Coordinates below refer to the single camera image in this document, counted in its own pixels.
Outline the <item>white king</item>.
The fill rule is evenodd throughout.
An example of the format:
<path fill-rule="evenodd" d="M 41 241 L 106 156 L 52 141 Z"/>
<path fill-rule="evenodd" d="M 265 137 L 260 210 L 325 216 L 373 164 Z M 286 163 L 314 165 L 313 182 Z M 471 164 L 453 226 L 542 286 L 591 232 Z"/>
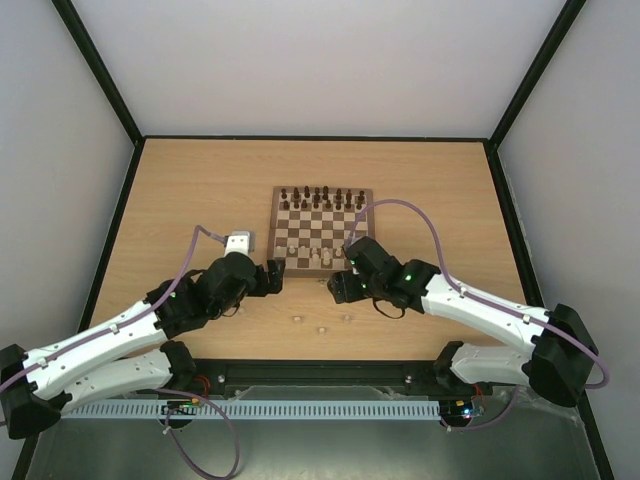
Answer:
<path fill-rule="evenodd" d="M 329 251 L 325 251 L 322 256 L 322 266 L 330 267 L 332 265 L 332 255 Z"/>

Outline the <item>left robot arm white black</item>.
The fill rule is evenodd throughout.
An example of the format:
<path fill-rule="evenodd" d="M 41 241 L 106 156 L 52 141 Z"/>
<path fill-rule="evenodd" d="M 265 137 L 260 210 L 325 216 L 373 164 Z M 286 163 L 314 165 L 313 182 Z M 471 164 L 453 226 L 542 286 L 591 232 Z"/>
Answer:
<path fill-rule="evenodd" d="M 207 269 L 163 282 L 116 317 L 64 341 L 1 351 L 1 408 L 8 436 L 25 439 L 84 404 L 157 388 L 181 390 L 196 374 L 179 336 L 282 290 L 285 263 L 232 252 Z"/>

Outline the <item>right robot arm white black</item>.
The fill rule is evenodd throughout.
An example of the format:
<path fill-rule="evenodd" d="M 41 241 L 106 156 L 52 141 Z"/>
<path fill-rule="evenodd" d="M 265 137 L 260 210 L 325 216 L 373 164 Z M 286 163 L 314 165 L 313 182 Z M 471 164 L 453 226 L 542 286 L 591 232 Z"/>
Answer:
<path fill-rule="evenodd" d="M 349 268 L 327 282 L 336 303 L 384 301 L 402 313 L 454 320 L 499 341 L 494 347 L 449 342 L 433 364 L 445 391 L 480 383 L 524 386 L 557 406 L 577 405 L 598 353 L 574 309 L 507 301 L 457 281 L 439 266 L 417 259 L 400 263 L 369 237 L 351 244 L 345 257 Z"/>

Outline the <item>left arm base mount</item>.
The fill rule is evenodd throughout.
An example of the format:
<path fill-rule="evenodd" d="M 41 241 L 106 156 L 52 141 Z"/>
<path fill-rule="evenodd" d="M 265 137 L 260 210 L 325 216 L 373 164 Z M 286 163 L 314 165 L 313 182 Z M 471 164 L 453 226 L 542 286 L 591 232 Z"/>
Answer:
<path fill-rule="evenodd" d="M 163 388 L 206 395 L 223 395 L 226 388 L 227 365 L 222 360 L 172 360 L 171 376 Z"/>

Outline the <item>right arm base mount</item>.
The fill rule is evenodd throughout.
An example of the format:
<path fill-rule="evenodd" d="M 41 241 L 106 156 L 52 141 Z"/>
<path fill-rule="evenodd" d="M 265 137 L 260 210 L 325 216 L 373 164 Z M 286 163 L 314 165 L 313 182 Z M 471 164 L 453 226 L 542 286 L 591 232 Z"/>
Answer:
<path fill-rule="evenodd" d="M 402 367 L 406 393 L 430 397 L 471 397 L 478 392 L 491 394 L 491 388 L 481 384 L 477 389 L 442 367 L 436 361 L 410 361 Z"/>

